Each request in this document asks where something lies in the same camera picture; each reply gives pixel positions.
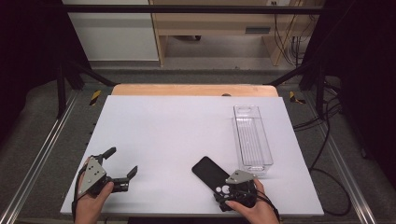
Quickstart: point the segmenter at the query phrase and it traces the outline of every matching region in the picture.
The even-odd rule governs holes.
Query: smartphone
[[[193,167],[195,173],[213,192],[224,196],[229,193],[225,180],[230,176],[207,156],[201,158]]]

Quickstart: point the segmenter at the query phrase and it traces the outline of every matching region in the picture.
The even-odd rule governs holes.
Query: gray floor
[[[102,63],[95,64],[98,73],[122,83],[243,83],[262,84],[286,74],[292,66],[283,62],[273,67],[260,38],[206,37],[197,42],[189,37],[170,39],[164,67],[149,63]],[[70,113],[62,132],[56,139],[51,153],[40,169],[38,178],[18,215],[20,223],[55,223],[68,221],[70,216],[59,213],[78,164],[82,160],[90,133],[98,120],[106,95],[111,88],[85,77],[86,86],[77,92],[76,105]],[[328,77],[337,85],[337,79]],[[293,91],[297,99],[306,99],[312,92],[301,92],[296,77],[277,87],[293,125],[314,117],[309,104],[290,101]],[[96,105],[89,105],[94,91],[102,90]],[[68,90],[69,95],[75,92]],[[332,94],[326,91],[326,99]],[[1,146],[0,179],[2,188],[0,208],[5,211],[18,187],[28,173],[35,156],[46,140],[57,113],[56,83],[50,82],[29,92],[27,105],[14,125],[12,135]],[[347,166],[358,183],[364,199],[371,208],[377,223],[396,223],[396,193],[384,177],[375,161],[361,156],[361,148],[346,118],[336,114],[331,118],[331,135]],[[316,157],[323,137],[319,126],[296,132],[305,162],[309,166]],[[326,148],[317,166],[339,179],[334,162]],[[334,213],[343,212],[347,206],[344,192],[329,177],[313,173],[312,178],[322,206]],[[326,214],[324,217],[285,217],[284,223],[361,223],[355,209],[343,217]],[[107,223],[127,223],[127,217],[110,217]],[[145,223],[148,220],[134,220]]]

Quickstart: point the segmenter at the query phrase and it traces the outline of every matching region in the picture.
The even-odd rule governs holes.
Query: cable
[[[292,57],[293,57],[293,58],[295,58],[295,57],[292,55],[292,54],[293,54],[293,49],[292,49],[292,47],[288,47],[288,48],[287,48],[287,53],[288,53],[288,59],[289,59],[289,61],[293,62]]]
[[[87,170],[87,164],[85,164],[79,171],[76,179],[75,184],[75,194],[74,194],[74,201],[72,202],[72,214],[73,214],[73,221],[76,221],[76,209],[78,203],[78,182],[81,178],[82,174]]]
[[[295,52],[295,50],[294,50],[294,38],[295,38],[295,36],[294,37],[292,37],[291,38],[291,54],[293,55],[293,57],[296,57],[296,52]]]
[[[298,66],[298,57],[299,57],[299,51],[300,51],[300,37],[297,36],[297,44],[296,44],[296,66]]]
[[[352,202],[350,201],[350,196],[349,196],[346,188],[337,179],[335,179],[334,176],[330,175],[329,173],[327,173],[327,172],[325,172],[323,170],[315,168],[315,165],[317,164],[318,159],[320,158],[321,154],[323,153],[323,150],[324,150],[324,148],[326,146],[327,140],[329,139],[329,136],[330,136],[330,128],[331,128],[331,126],[330,126],[330,118],[329,118],[329,111],[330,111],[329,104],[330,104],[331,101],[333,101],[334,99],[337,99],[337,98],[338,98],[337,96],[333,97],[326,104],[326,113],[324,113],[324,115],[325,115],[325,121],[326,121],[326,124],[327,124],[327,132],[326,132],[326,135],[325,135],[325,139],[323,140],[322,146],[320,147],[319,153],[315,157],[314,161],[312,162],[312,165],[308,168],[308,171],[309,171],[309,174],[311,174],[313,171],[325,174],[328,177],[330,177],[337,185],[339,185],[341,187],[343,192],[346,194],[346,198],[347,198],[347,201],[348,201],[348,205],[347,205],[346,211],[344,211],[342,213],[334,213],[334,212],[331,212],[331,211],[329,211],[329,210],[327,210],[325,208],[323,208],[323,211],[326,212],[327,214],[330,214],[330,215],[333,215],[333,216],[342,217],[342,216],[345,216],[346,214],[348,214],[350,209],[351,209],[351,207],[352,207]]]
[[[330,175],[329,173],[327,173],[327,172],[325,172],[325,171],[323,171],[323,170],[320,170],[320,169],[318,169],[318,168],[311,168],[311,173],[312,173],[313,171],[320,172],[320,173],[322,173],[322,174],[328,176],[329,178],[331,178],[335,183],[337,183],[338,186],[340,186],[340,188],[341,188],[341,189],[343,190],[343,192],[346,194],[346,198],[347,198],[347,207],[346,207],[346,210],[345,210],[344,212],[342,212],[342,213],[334,213],[334,212],[331,212],[331,211],[329,211],[329,210],[327,210],[327,209],[325,209],[325,208],[323,208],[323,211],[324,211],[325,213],[330,214],[330,215],[335,216],[335,217],[343,217],[343,216],[345,216],[346,214],[348,214],[349,211],[350,211],[350,209],[352,208],[352,202],[350,201],[350,196],[349,196],[349,194],[347,193],[347,190],[346,190],[346,188],[344,187],[344,185],[343,185],[341,182],[339,182],[334,176]]]
[[[272,209],[273,209],[273,211],[275,213],[277,221],[280,222],[279,212],[277,211],[276,207],[271,202],[271,200],[268,198],[268,196],[265,195],[263,192],[258,191],[260,194],[263,195],[263,197],[258,195],[258,194],[250,193],[250,192],[247,192],[247,191],[242,191],[242,190],[239,190],[239,189],[231,189],[230,192],[238,192],[238,193],[242,193],[242,194],[245,194],[245,195],[249,195],[249,196],[255,197],[256,199],[263,200],[265,203],[268,203],[272,207]]]
[[[285,48],[284,44],[282,43],[282,39],[280,37],[280,33],[277,30],[277,14],[274,15],[274,20],[275,20],[275,30],[274,30],[274,39],[277,47],[279,48],[280,52],[282,53],[283,57],[286,59],[286,62],[288,62],[291,65],[294,65],[294,63],[286,56],[285,51],[283,50]]]
[[[309,22],[308,25],[306,25],[306,27],[301,31],[300,36],[303,36],[303,34],[305,33],[305,31],[308,30],[308,28],[311,26],[312,22],[314,23],[314,27],[316,26],[317,19],[315,18],[315,16],[309,15],[309,19],[310,19],[310,22]],[[314,30],[315,30],[315,29],[312,29],[311,32],[310,32],[310,34],[307,35],[307,36],[305,37],[305,39],[304,39],[302,42],[305,42],[305,40],[308,39],[308,37],[311,36],[312,33],[314,33]]]
[[[336,115],[338,112],[341,111],[341,108],[338,108],[336,111],[332,112],[332,110],[333,110],[334,108],[336,108],[337,106],[339,106],[339,105],[341,105],[341,104],[333,105],[333,106],[329,109],[329,111],[326,111],[326,112],[325,112],[325,114],[328,114],[329,119],[332,118],[334,115]],[[295,132],[300,132],[300,131],[308,130],[308,129],[310,129],[310,128],[313,128],[313,127],[315,127],[315,126],[318,126],[319,124],[321,124],[321,123],[323,122],[323,120],[322,120],[322,121],[319,121],[319,120],[320,120],[319,117],[314,117],[313,119],[311,119],[311,120],[309,120],[309,121],[307,121],[307,122],[294,125],[294,126],[293,126],[293,129],[294,129]],[[318,121],[318,123],[316,123],[316,124],[314,124],[314,125],[312,125],[312,126],[309,126],[310,124],[315,123],[315,121]]]

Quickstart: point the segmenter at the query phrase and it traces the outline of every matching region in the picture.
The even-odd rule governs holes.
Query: floor
[[[196,41],[189,36],[174,36],[168,44],[163,67],[145,62],[93,62],[92,66],[102,76],[122,83],[259,85],[283,76],[294,67],[285,61],[280,66],[273,67],[259,37],[202,36],[200,41]],[[90,141],[106,95],[111,93],[111,88],[85,75],[83,78],[86,86],[82,91],[67,89],[67,96],[75,101],[69,102],[74,106],[66,113],[65,123],[59,123],[56,119],[56,83],[50,82],[29,92],[26,107],[14,125],[12,135],[2,144],[0,150],[0,179],[7,181],[2,186],[0,194],[2,218],[9,206],[16,204],[14,207],[11,206],[14,208],[14,215],[17,215],[13,217],[16,223],[72,223],[70,216],[59,213],[60,207]],[[293,125],[304,123],[316,115],[310,103],[315,97],[315,91],[300,91],[299,79],[294,77],[276,87],[279,95],[284,98]],[[339,84],[334,77],[327,79],[333,85]],[[102,91],[101,96],[95,105],[90,105],[92,94],[97,90]],[[295,94],[296,100],[290,99],[290,92]],[[326,100],[333,96],[332,90],[326,90]],[[54,127],[59,128],[58,134],[47,139]],[[295,129],[307,166],[309,167],[318,155],[324,138],[323,127],[324,130],[331,127],[331,141],[326,145],[316,167],[330,175],[313,172],[312,179],[322,206],[329,213],[323,217],[284,217],[283,222],[396,223],[395,190],[375,161],[362,157],[360,144],[342,111],[332,116],[331,126],[322,123],[306,130]],[[334,152],[339,152],[341,161]],[[41,162],[35,159],[37,155],[44,155]],[[340,163],[341,166],[346,165],[350,174],[345,174],[345,170],[339,169]],[[350,210],[347,210],[348,199],[343,188],[333,179],[344,188],[355,190],[350,193],[353,202]],[[349,180],[347,183],[352,183],[352,186],[346,185],[345,180]],[[20,203],[13,201],[15,196],[21,199]],[[336,215],[345,211],[347,212],[342,216]],[[368,216],[369,219],[364,220],[361,215],[373,217]],[[100,220],[106,220],[107,223],[163,221],[106,216]]]

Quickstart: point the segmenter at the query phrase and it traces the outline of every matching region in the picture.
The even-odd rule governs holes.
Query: black curtain
[[[23,110],[27,92],[55,80],[60,64],[75,89],[82,79],[65,62],[91,69],[67,13],[44,10],[43,4],[62,1],[0,1],[0,143]]]
[[[396,1],[328,0],[326,5],[346,9],[352,2],[341,21],[320,17],[304,59],[317,56],[315,50],[339,22],[320,55],[322,69],[341,79],[340,100],[363,150],[396,188]],[[305,82],[314,83],[317,73]]]

